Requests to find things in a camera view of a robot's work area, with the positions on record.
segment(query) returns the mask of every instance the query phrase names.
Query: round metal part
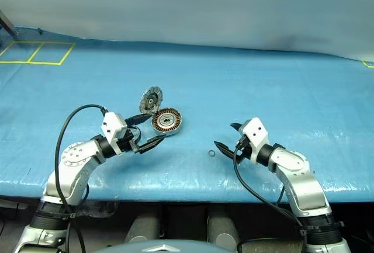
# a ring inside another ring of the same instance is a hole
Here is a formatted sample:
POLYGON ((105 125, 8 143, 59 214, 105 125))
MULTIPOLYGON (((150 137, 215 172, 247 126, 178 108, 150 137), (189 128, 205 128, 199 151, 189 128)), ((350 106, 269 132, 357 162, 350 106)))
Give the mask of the round metal part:
POLYGON ((155 114, 160 108, 162 101, 162 90, 158 86, 152 86, 143 93, 140 100, 140 113, 142 114, 155 114))
POLYGON ((158 134, 172 135, 181 128, 182 116, 173 108, 161 109, 154 115, 152 124, 158 134))

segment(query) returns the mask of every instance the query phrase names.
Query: wrinkled plastic sheet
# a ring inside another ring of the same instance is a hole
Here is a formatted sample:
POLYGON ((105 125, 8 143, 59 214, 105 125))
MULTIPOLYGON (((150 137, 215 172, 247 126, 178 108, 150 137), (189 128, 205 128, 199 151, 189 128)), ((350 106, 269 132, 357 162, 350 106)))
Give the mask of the wrinkled plastic sheet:
POLYGON ((90 39, 374 61, 374 0, 0 0, 15 25, 90 39))
MULTIPOLYGON (((2 30, 4 49, 11 39, 2 30)), ((256 202, 213 141, 234 147, 230 127, 254 116, 271 143, 299 151, 331 202, 374 201, 374 70, 339 57, 280 51, 83 40, 36 30, 24 39, 74 42, 60 65, 0 64, 0 195, 40 197, 53 171, 61 126, 76 107, 98 103, 129 117, 142 93, 160 86, 162 108, 182 113, 182 129, 143 154, 113 157, 89 179, 90 199, 256 202), (209 150, 216 155, 210 157, 209 150)), ((14 46, 18 57, 27 47, 14 46)), ((60 56, 41 49, 39 59, 60 56)), ((61 149, 102 133, 99 110, 71 122, 61 149)), ((155 136, 151 122, 143 140, 155 136)), ((267 168, 240 165, 269 200, 281 183, 267 168)))

